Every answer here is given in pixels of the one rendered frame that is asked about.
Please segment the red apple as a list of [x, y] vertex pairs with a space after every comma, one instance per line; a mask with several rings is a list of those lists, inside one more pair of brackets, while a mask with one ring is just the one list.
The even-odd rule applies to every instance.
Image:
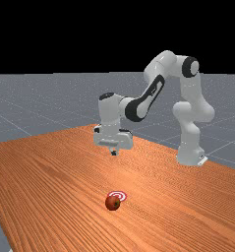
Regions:
[[116, 211], [120, 207], [120, 199], [117, 196], [108, 196], [105, 200], [105, 207], [109, 211]]

